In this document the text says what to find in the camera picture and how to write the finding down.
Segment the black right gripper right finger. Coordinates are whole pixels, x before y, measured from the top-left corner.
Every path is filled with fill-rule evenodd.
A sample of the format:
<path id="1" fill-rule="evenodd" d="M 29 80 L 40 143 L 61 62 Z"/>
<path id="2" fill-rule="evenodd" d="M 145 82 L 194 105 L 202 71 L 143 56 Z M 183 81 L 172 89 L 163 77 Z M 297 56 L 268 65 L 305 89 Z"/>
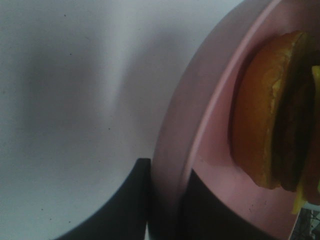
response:
<path id="1" fill-rule="evenodd" d="M 180 204 L 180 240 L 288 240 L 293 231 L 292 193 L 254 187 L 217 198 L 191 171 Z"/>

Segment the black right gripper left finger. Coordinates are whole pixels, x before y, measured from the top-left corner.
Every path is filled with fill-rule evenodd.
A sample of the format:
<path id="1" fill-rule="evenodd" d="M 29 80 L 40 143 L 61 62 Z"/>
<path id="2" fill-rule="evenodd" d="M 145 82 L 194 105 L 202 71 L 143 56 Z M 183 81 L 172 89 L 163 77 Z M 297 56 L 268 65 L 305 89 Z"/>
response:
<path id="1" fill-rule="evenodd" d="M 59 240 L 144 240 L 150 210 L 151 160 L 139 158 L 116 193 Z"/>

